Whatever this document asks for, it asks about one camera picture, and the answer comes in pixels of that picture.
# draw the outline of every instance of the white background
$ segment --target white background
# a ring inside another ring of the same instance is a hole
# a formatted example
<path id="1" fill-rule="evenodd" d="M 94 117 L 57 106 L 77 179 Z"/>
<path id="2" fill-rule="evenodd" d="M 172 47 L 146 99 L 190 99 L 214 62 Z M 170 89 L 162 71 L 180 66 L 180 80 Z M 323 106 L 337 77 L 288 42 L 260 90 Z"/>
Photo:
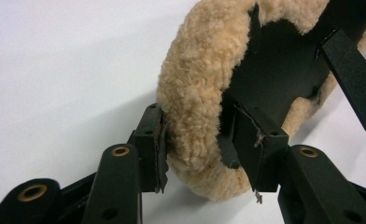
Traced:
<path id="1" fill-rule="evenodd" d="M 0 202 L 33 178 L 63 188 L 126 142 L 195 2 L 0 1 Z M 324 150 L 366 187 L 366 132 L 339 88 L 292 142 Z M 283 222 L 276 194 L 214 203 L 168 176 L 165 194 L 144 194 L 145 223 Z"/>

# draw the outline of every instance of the brass grommet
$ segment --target brass grommet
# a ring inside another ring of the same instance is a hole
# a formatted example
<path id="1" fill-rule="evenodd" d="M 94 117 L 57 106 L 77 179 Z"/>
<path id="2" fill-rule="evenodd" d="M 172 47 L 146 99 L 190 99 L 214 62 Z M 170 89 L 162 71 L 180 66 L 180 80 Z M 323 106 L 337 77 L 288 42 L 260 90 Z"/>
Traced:
<path id="1" fill-rule="evenodd" d="M 111 155 L 115 157 L 125 156 L 130 153 L 130 149 L 127 147 L 116 147 L 111 151 Z"/>
<path id="2" fill-rule="evenodd" d="M 317 157 L 317 152 L 312 148 L 303 147 L 300 148 L 300 153 L 306 157 L 315 158 Z"/>
<path id="3" fill-rule="evenodd" d="M 35 184 L 27 187 L 18 195 L 18 200 L 23 203 L 29 203 L 43 196 L 47 191 L 47 186 L 44 184 Z"/>

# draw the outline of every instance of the black plastic tab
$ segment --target black plastic tab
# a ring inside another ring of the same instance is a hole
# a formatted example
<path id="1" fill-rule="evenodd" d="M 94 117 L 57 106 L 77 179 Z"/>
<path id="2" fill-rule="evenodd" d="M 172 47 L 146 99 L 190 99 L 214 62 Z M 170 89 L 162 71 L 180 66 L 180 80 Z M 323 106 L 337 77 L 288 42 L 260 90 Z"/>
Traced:
<path id="1" fill-rule="evenodd" d="M 140 158 L 142 192 L 163 189 L 168 178 L 166 172 L 165 126 L 162 111 L 157 104 L 149 105 L 134 132 L 134 146 Z"/>
<path id="2" fill-rule="evenodd" d="M 320 52 L 366 130 L 366 59 L 342 30 L 331 35 Z"/>
<path id="3" fill-rule="evenodd" d="M 276 192 L 288 135 L 257 107 L 236 108 L 233 145 L 253 190 Z"/>

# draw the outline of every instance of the fur cover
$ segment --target fur cover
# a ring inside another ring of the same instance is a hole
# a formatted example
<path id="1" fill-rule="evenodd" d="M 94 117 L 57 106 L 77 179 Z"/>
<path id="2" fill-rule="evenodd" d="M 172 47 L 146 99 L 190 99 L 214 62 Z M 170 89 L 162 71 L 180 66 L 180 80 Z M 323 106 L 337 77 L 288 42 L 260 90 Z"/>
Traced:
<path id="1" fill-rule="evenodd" d="M 221 161 L 216 136 L 221 94 L 232 69 L 246 52 L 250 36 L 247 12 L 260 7 L 260 25 L 286 19 L 300 34 L 317 23 L 329 0 L 203 0 L 190 11 L 168 51 L 159 77 L 157 101 L 169 123 L 168 163 L 196 194 L 223 201 L 249 190 L 243 168 Z M 366 33 L 359 48 L 366 46 Z M 282 128 L 294 135 L 300 124 L 323 104 L 335 87 L 333 75 L 320 98 L 298 98 Z"/>

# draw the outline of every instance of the screw hole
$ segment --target screw hole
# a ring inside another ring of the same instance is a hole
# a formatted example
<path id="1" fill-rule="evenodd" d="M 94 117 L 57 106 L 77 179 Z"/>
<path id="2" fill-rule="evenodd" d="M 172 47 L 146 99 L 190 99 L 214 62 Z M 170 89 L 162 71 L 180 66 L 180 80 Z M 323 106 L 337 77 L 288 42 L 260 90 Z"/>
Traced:
<path id="1" fill-rule="evenodd" d="M 312 148 L 301 148 L 300 152 L 302 153 L 302 155 L 304 155 L 306 157 L 311 157 L 311 158 L 317 157 L 317 152 L 314 151 Z"/>
<path id="2" fill-rule="evenodd" d="M 111 155 L 115 157 L 125 156 L 130 152 L 130 149 L 127 147 L 116 147 L 111 151 Z"/>
<path id="3" fill-rule="evenodd" d="M 361 222 L 361 216 L 354 211 L 344 210 L 344 216 L 351 221 L 358 222 L 358 223 Z"/>
<path id="4" fill-rule="evenodd" d="M 18 195 L 18 200 L 23 203 L 29 203 L 40 198 L 47 191 L 47 186 L 44 184 L 35 184 L 27 187 Z"/>
<path id="5" fill-rule="evenodd" d="M 104 213 L 102 213 L 102 218 L 104 220 L 110 220 L 117 216 L 119 211 L 116 208 L 107 208 Z"/>

